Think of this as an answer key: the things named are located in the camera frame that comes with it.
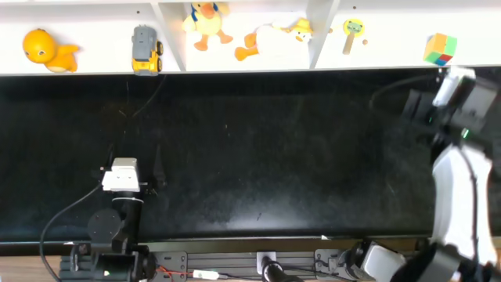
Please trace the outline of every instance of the duck's head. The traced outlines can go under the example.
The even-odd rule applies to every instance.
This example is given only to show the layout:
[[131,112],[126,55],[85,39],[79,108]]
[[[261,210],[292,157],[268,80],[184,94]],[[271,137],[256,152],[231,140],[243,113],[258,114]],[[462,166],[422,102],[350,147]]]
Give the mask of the duck's head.
[[214,2],[193,2],[191,4],[193,13],[198,12],[206,19],[212,19],[218,11],[218,6]]
[[56,56],[57,43],[46,31],[37,29],[24,37],[23,49],[33,63],[48,63]]
[[306,19],[299,19],[289,32],[299,42],[308,43],[312,40],[313,30],[310,28],[310,22]]

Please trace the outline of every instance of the wooden handle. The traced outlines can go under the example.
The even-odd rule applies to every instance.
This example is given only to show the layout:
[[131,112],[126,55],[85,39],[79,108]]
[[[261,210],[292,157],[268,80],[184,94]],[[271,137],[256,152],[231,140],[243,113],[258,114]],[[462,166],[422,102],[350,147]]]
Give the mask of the wooden handle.
[[350,55],[353,39],[355,39],[355,32],[350,32],[348,38],[346,38],[346,43],[344,43],[343,54]]

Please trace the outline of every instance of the toy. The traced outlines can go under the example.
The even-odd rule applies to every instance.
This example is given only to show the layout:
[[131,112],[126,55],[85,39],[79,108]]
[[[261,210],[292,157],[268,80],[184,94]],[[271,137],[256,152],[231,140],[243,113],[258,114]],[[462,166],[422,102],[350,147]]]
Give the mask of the toy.
[[292,28],[272,27],[264,25],[255,33],[245,37],[245,46],[235,50],[235,57],[239,61],[248,56],[265,54],[268,56],[282,56],[287,52],[294,51],[294,44],[307,44],[312,39],[313,30],[309,20],[299,19]]
[[348,36],[348,38],[346,38],[346,42],[344,43],[343,54],[350,55],[353,40],[355,40],[355,37],[362,35],[366,30],[366,27],[363,25],[361,20],[350,19],[344,22],[343,30]]
[[200,51],[207,51],[209,37],[215,34],[220,37],[222,44],[230,43],[233,40],[233,37],[226,35],[221,29],[222,18],[220,13],[223,15],[229,14],[228,4],[193,2],[191,9],[191,15],[182,23],[182,29],[186,32],[198,31],[202,34],[202,39],[195,43],[195,48]]
[[426,44],[423,60],[438,66],[445,66],[456,52],[457,38],[435,34]]
[[77,71],[77,62],[73,56],[78,51],[76,45],[59,45],[47,31],[30,31],[23,40],[26,57],[33,63],[43,63],[55,73]]
[[157,32],[147,26],[134,28],[132,36],[132,69],[139,76],[155,76],[162,71],[160,56],[164,45],[157,40]]

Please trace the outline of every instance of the yellow duck toy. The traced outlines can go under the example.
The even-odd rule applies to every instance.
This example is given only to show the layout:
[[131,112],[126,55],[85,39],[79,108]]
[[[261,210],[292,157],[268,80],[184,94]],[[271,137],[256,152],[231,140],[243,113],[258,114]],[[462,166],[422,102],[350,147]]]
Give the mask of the yellow duck toy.
[[33,63],[43,63],[49,71],[75,72],[77,62],[73,56],[76,45],[58,45],[49,33],[42,29],[30,31],[23,41],[24,54]]
[[312,39],[313,30],[309,20],[300,18],[291,28],[264,25],[256,32],[247,35],[244,39],[245,47],[235,50],[235,57],[239,61],[248,56],[262,54],[265,56],[288,56],[294,54],[296,44],[308,44]]
[[230,43],[233,37],[226,35],[222,27],[221,14],[228,15],[229,7],[226,3],[218,2],[193,2],[192,12],[182,23],[182,29],[186,32],[198,31],[202,34],[200,42],[195,43],[195,48],[200,51],[207,51],[209,37],[217,35],[222,44]]

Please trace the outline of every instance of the duck's beak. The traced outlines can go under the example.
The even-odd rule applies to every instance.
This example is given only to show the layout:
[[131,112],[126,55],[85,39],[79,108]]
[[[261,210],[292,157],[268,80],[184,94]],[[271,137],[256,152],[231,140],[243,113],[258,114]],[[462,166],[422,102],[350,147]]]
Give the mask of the duck's beak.
[[214,11],[214,4],[212,3],[203,5],[200,11],[202,12],[202,15],[209,20],[214,17],[214,14],[216,14],[216,11]]

